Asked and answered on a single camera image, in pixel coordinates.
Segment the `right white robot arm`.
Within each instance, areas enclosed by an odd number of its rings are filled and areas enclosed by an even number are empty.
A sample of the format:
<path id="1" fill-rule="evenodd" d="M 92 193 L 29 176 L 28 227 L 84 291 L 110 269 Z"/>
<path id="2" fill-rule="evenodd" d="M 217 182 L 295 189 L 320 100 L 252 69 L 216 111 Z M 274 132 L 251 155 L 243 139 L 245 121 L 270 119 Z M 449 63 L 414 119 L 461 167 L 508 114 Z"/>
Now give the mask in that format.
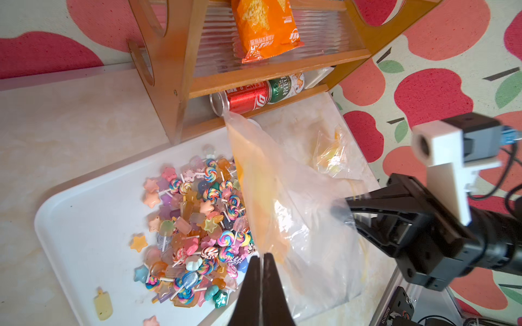
<path id="1" fill-rule="evenodd" d="M 521 274 L 521 220 L 477 208 L 464 225 L 416 178 L 334 201 L 330 212 L 395 259 L 405 280 L 442 291 L 474 268 Z"/>

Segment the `ziploc bag of candies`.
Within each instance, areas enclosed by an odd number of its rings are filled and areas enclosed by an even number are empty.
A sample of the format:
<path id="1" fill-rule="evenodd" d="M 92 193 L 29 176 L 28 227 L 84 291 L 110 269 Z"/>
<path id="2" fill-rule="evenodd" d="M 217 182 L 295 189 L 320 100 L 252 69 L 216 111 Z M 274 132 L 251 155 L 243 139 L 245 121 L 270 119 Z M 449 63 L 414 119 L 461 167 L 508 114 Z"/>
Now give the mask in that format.
<path id="1" fill-rule="evenodd" d="M 333 134 L 318 132 L 312 167 L 337 179 L 358 179 L 364 170 L 347 131 L 339 124 Z"/>

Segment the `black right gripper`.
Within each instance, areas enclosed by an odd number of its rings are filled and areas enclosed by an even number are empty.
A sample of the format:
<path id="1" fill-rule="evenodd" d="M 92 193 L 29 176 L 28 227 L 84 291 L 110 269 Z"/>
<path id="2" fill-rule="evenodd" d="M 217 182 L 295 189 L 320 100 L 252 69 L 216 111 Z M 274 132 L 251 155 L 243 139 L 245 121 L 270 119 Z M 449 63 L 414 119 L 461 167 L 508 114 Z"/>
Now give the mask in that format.
<path id="1" fill-rule="evenodd" d="M 472 222 L 461 224 L 416 178 L 396 173 L 385 188 L 331 206 L 335 218 L 356 225 L 370 243 L 398 257 L 407 281 L 437 291 L 474 268 L 488 267 L 489 212 L 475 207 L 470 212 Z"/>

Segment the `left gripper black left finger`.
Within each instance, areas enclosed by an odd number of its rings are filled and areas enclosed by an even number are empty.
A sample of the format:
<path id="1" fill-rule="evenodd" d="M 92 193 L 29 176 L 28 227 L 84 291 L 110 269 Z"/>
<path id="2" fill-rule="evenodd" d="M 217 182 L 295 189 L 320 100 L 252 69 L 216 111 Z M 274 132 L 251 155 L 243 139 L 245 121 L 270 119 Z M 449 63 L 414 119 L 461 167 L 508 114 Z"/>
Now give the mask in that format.
<path id="1" fill-rule="evenodd" d="M 250 259 L 239 297 L 228 326 L 260 325 L 261 318 L 261 262 Z"/>

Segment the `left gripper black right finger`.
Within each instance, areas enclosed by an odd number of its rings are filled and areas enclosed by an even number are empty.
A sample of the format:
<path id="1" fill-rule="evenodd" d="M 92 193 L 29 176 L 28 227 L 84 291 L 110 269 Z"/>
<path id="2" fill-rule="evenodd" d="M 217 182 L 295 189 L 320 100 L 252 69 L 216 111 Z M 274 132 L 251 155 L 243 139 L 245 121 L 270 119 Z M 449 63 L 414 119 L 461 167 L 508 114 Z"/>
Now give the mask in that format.
<path id="1" fill-rule="evenodd" d="M 263 255 L 261 281 L 261 325 L 296 325 L 288 308 L 275 258 L 271 253 Z"/>

